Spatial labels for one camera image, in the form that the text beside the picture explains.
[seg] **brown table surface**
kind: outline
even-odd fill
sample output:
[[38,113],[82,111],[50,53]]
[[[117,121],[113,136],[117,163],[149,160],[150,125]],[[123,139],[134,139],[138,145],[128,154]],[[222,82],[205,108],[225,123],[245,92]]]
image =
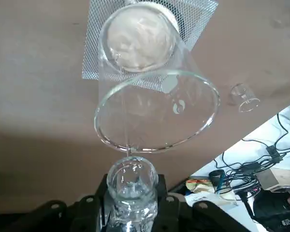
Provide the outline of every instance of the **brown table surface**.
[[[213,125],[175,150],[144,155],[168,186],[290,104],[290,9],[281,0],[222,0],[193,49],[221,95]],[[125,154],[93,128],[97,81],[82,80],[88,0],[0,0],[0,212],[94,193]],[[247,83],[261,106],[229,104]]]

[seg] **glass beaker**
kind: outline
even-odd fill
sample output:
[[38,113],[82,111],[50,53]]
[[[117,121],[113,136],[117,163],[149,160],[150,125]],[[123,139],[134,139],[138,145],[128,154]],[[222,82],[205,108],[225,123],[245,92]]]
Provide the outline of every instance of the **glass beaker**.
[[97,134],[131,153],[187,141],[213,122],[220,103],[172,23],[146,4],[119,9],[102,27],[99,100]]
[[107,231],[150,232],[158,212],[158,175],[142,157],[117,161],[107,175],[107,186],[114,200]]
[[257,108],[260,100],[256,98],[254,92],[248,85],[237,84],[231,89],[231,96],[238,106],[239,112],[249,112]]

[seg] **electronic device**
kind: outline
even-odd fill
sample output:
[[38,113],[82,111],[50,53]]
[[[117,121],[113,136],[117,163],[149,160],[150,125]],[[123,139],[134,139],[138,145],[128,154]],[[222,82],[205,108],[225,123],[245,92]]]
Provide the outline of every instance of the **electronic device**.
[[271,192],[290,190],[290,170],[270,168],[256,174],[261,187]]

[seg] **wire mesh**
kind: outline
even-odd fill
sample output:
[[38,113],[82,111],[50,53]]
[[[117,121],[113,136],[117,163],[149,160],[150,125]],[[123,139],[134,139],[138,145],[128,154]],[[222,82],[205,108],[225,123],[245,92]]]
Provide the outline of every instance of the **wire mesh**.
[[[175,16],[180,27],[180,36],[189,50],[197,42],[218,3],[212,0],[91,0],[88,14],[87,35],[83,61],[82,78],[99,79],[98,41],[101,28],[106,19],[127,3],[152,1],[162,4]],[[138,83],[140,87],[160,91],[160,80],[153,78],[150,82]]]

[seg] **small glass vial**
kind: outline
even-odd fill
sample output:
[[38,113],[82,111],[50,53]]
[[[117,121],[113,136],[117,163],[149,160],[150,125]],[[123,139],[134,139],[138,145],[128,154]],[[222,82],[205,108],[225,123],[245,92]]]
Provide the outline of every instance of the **small glass vial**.
[[114,205],[108,232],[150,232],[157,215],[158,175],[142,157],[117,161],[107,175],[107,186]]

